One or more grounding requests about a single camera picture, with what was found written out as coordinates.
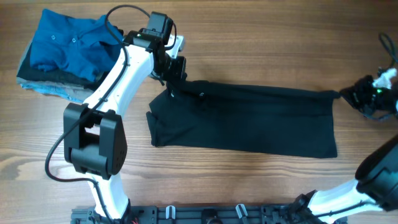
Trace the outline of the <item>black polo shirt white logo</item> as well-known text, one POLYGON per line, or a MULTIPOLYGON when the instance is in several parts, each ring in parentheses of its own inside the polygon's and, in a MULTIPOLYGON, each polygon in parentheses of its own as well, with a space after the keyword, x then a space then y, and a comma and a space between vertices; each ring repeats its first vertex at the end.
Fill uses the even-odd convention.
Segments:
POLYGON ((335 158, 333 90, 168 82, 146 114, 155 147, 335 158))

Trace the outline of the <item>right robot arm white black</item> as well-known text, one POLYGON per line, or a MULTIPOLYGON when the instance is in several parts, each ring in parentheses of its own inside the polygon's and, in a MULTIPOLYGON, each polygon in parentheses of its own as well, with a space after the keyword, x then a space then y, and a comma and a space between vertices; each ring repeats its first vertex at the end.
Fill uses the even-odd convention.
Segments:
MULTIPOLYGON (((377 78, 367 75, 340 95, 365 117, 386 111, 397 116, 397 84, 394 69, 377 78)), ((310 192, 290 206, 291 223, 336 223, 361 212, 397 210, 397 137, 369 155, 358 167, 354 179, 335 188, 310 192)))

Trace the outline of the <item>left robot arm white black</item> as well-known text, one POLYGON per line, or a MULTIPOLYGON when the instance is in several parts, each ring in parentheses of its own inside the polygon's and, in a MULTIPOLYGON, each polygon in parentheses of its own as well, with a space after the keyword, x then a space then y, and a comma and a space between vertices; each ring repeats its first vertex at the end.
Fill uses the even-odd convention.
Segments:
POLYGON ((82 173, 96 205, 74 209, 72 223, 134 223, 120 170, 127 154, 123 116, 142 82, 184 80, 185 40, 171 18, 152 12, 148 24, 130 31, 103 83, 82 104, 70 103, 63 114, 65 160, 82 173))

